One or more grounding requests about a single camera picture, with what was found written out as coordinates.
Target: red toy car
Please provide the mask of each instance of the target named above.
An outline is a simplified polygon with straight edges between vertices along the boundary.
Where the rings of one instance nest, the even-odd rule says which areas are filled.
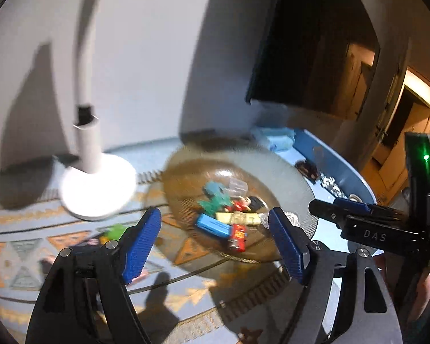
[[[244,225],[233,224],[231,228],[231,236],[228,240],[229,248],[235,249],[237,252],[245,251],[247,242],[247,228]]]

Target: doorway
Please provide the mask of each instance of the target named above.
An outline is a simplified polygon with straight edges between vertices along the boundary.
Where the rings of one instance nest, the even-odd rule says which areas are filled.
[[[361,172],[383,205],[408,185],[405,132],[430,133],[430,86],[411,68],[386,134]]]

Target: white wall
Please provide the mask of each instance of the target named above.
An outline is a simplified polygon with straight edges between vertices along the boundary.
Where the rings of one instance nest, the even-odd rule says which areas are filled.
[[[254,123],[261,107],[243,96],[269,2],[100,0],[92,82],[103,147]],[[2,168],[77,152],[72,55],[80,3],[7,0],[0,9]],[[203,24],[206,10],[211,21]],[[43,88],[41,77],[49,78]]]

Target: blue gripper pad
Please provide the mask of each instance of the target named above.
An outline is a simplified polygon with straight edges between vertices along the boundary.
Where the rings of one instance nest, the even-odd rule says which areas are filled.
[[[304,272],[310,261],[309,238],[303,229],[290,223],[280,207],[269,211],[268,221],[269,231],[289,276],[303,284]]]
[[[138,224],[129,227],[118,241],[121,247],[120,265],[124,265],[122,270],[124,284],[131,283],[132,279],[142,272],[160,229],[161,212],[150,207]]]
[[[336,198],[333,202],[334,205],[344,208],[353,212],[355,215],[369,215],[371,209],[365,203],[354,202],[353,200]]]

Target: toy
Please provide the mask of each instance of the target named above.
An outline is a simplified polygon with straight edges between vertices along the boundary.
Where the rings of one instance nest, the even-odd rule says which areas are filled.
[[[226,189],[226,186],[222,183],[209,181],[205,184],[203,191],[204,194],[210,198],[214,195],[220,194],[224,189]]]
[[[256,212],[261,208],[267,208],[266,203],[261,198],[250,196],[249,199],[250,199],[249,207],[252,212]]]
[[[230,205],[225,206],[225,212],[250,212],[249,205],[252,203],[249,197],[236,197]]]
[[[266,203],[258,197],[233,197],[232,204],[225,206],[225,212],[256,212],[263,207]]]
[[[295,163],[296,169],[309,181],[315,184],[315,181],[319,179],[319,172],[317,166],[309,160],[297,161]]]
[[[247,229],[244,225],[234,224],[231,228],[231,236],[228,240],[229,248],[235,249],[237,252],[245,251],[245,243],[247,237]]]
[[[218,210],[227,205],[231,205],[231,200],[223,193],[216,193],[209,201],[198,200],[198,204],[203,208],[205,214],[214,217]]]
[[[258,213],[243,213],[238,211],[234,213],[217,212],[215,213],[215,217],[218,221],[228,225],[239,224],[255,226],[261,224]]]
[[[109,239],[106,236],[104,236],[104,235],[99,238],[99,242],[100,242],[101,245],[104,245],[108,241],[109,241]]]
[[[238,180],[237,178],[231,177],[229,179],[229,187],[223,189],[223,193],[230,197],[244,197],[247,195],[249,186],[246,182]]]
[[[219,238],[229,238],[231,235],[231,226],[223,224],[222,222],[219,222],[218,220],[215,220],[204,213],[198,217],[196,226],[199,229],[205,230]]]
[[[122,224],[115,224],[107,232],[106,237],[109,240],[120,240],[126,229],[127,226],[124,226]]]

